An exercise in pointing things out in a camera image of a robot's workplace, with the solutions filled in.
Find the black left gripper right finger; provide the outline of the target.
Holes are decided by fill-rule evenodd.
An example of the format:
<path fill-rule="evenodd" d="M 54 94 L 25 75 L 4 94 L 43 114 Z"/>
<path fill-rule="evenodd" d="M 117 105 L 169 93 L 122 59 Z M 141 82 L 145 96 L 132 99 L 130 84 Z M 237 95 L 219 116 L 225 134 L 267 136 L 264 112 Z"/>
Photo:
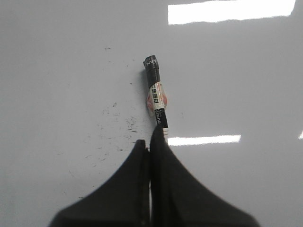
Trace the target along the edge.
<path fill-rule="evenodd" d="M 154 227 L 258 227 L 250 214 L 224 201 L 181 164 L 157 126 L 151 136 Z"/>

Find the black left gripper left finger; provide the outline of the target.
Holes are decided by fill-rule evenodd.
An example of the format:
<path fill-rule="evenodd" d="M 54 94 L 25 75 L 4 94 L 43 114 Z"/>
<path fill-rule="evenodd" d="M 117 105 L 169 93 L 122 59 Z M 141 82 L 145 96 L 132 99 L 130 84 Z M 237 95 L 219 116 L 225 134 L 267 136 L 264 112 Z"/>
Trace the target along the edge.
<path fill-rule="evenodd" d="M 52 227 L 150 226 L 150 154 L 137 140 L 120 168 L 98 189 L 59 211 Z"/>

